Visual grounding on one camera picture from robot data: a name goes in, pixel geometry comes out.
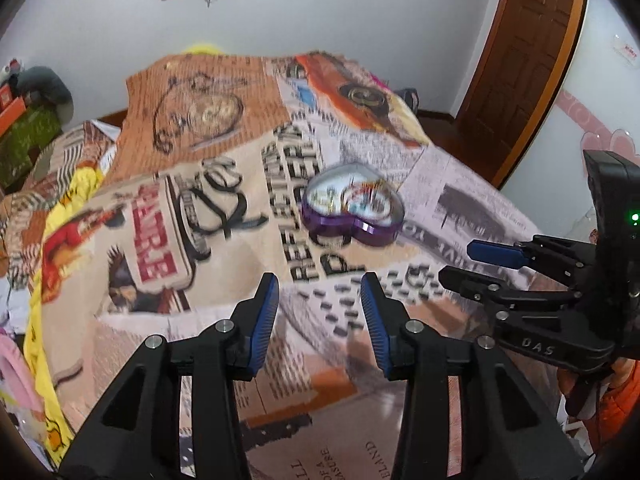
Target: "door frame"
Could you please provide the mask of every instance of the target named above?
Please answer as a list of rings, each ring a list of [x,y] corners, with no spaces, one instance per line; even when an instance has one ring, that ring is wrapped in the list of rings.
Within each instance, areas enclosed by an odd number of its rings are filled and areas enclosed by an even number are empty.
[[[495,11],[494,22],[492,23],[491,29],[489,31],[489,36],[487,37],[480,60],[478,61],[478,67],[476,68],[473,79],[471,80],[469,88],[466,91],[466,95],[464,100],[462,101],[460,111],[456,115],[456,126],[460,126],[462,117],[468,110],[473,94],[476,91],[476,87],[478,86],[482,74],[484,73],[484,69],[486,67],[487,61],[489,59],[495,43],[495,39],[498,34],[498,28],[500,26],[500,22],[502,21],[502,16],[506,9],[506,5],[507,0],[498,1],[498,7]],[[548,111],[552,107],[556,95],[558,94],[558,91],[562,86],[564,75],[571,63],[575,46],[578,43],[578,39],[580,38],[580,31],[582,30],[582,21],[584,19],[586,5],[587,0],[573,0],[566,33],[564,35],[564,39],[562,40],[562,45],[560,46],[560,51],[558,52],[556,63],[554,64],[551,74],[549,75],[549,79],[542,91],[540,100],[536,104],[536,107],[531,113],[529,121],[527,121],[527,124],[524,126],[522,132],[520,133],[520,136],[518,137],[518,140],[509,152],[509,155],[507,155],[507,158],[505,159],[501,167],[492,177],[492,186],[497,188],[502,187],[507,177],[511,174],[511,171],[515,169],[517,163],[522,158],[525,150],[529,147],[531,141],[533,141],[536,133],[540,129],[540,126],[542,126],[543,120],[546,118]]]

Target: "purple metallic rim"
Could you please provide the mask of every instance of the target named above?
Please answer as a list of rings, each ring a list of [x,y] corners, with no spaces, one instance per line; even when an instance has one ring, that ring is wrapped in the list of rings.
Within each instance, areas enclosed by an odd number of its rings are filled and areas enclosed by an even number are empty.
[[[392,243],[398,236],[403,220],[389,226],[377,226],[361,220],[351,214],[338,216],[323,216],[313,210],[306,200],[306,193],[302,198],[302,223],[310,234],[338,237],[345,234],[353,236],[357,241],[374,247],[382,247]]]

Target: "purple heart-shaped box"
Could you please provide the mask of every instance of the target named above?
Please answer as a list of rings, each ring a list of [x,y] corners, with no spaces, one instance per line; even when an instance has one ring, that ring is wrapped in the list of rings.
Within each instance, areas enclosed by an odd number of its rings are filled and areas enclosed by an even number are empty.
[[[392,243],[404,220],[398,193],[380,174],[359,163],[334,166],[313,177],[301,210],[311,235],[350,235],[374,247]]]

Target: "white wall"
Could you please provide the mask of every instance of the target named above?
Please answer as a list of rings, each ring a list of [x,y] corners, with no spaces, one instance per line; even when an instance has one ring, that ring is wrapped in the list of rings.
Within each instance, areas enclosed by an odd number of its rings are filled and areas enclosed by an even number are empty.
[[[469,58],[469,63],[466,66],[465,74],[463,75],[462,81],[460,82],[458,94],[456,95],[456,98],[451,106],[450,113],[453,117],[456,117],[458,112],[460,111],[462,101],[465,100],[466,91],[469,89],[471,80],[476,73],[476,68],[478,68],[478,62],[480,61],[480,57],[482,56],[484,45],[486,44],[486,40],[489,37],[491,26],[494,24],[495,11],[498,9],[499,2],[500,0],[487,1],[486,9],[484,10],[484,17],[482,18],[480,31],[478,33],[478,38],[476,39],[476,44],[474,45],[474,49]]]
[[[628,131],[637,148],[640,70],[613,49],[615,35],[638,50],[610,1],[588,0],[580,40],[562,87],[609,131]],[[584,129],[555,105],[502,189],[545,234],[567,234],[592,206],[582,168],[583,135]]]
[[[165,54],[211,42],[235,54],[311,49],[359,60],[421,108],[449,112],[489,0],[27,0],[0,60],[52,67],[74,96],[72,123],[127,106],[124,79]]]

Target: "wooden door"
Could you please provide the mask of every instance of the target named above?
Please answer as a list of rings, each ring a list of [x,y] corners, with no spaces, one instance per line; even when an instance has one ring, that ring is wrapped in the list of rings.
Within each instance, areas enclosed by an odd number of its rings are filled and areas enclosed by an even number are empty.
[[[495,170],[485,177],[494,186],[501,184],[524,152],[555,96],[583,7],[584,0],[501,0],[498,5],[476,76],[456,119],[464,137],[481,142],[491,153]],[[553,72],[556,80],[551,79]],[[527,130],[529,138],[523,139]]]

